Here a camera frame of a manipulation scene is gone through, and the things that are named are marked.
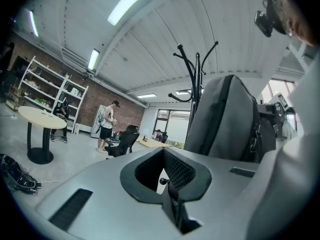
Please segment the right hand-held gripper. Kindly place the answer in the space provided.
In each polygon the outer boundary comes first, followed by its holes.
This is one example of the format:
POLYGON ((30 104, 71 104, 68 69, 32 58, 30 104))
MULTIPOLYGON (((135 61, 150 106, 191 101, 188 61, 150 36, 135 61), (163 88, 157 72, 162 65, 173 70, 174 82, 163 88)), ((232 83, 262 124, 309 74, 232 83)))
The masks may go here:
POLYGON ((288 121, 291 126, 297 124, 296 112, 288 99, 281 93, 276 94, 269 102, 258 105, 261 117, 267 118, 274 125, 288 121))

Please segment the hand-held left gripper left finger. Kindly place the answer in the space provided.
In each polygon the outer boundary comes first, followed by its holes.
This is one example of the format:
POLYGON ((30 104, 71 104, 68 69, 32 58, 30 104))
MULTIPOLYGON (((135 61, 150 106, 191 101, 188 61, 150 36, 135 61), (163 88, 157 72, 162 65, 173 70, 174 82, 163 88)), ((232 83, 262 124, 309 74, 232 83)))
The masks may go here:
POLYGON ((36 207, 49 220, 79 189, 91 191, 68 233, 84 240, 176 240, 180 231, 160 204, 141 203, 122 187, 122 168, 151 152, 139 150, 93 163, 60 184, 36 207))

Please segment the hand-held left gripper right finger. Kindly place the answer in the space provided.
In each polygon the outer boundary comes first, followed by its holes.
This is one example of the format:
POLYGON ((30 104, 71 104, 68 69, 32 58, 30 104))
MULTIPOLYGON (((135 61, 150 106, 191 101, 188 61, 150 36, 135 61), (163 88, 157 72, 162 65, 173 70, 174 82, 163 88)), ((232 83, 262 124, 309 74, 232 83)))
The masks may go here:
POLYGON ((186 234, 179 230, 169 232, 164 229, 165 240, 245 240, 254 208, 257 205, 253 194, 250 200, 245 195, 251 177, 232 172, 239 168, 254 174, 259 164, 235 160, 208 157, 178 148, 165 148, 185 163, 195 163, 196 177, 208 172, 211 181, 193 179, 188 186, 206 187, 205 193, 197 200, 185 201, 184 207, 188 218, 200 224, 200 227, 186 234))

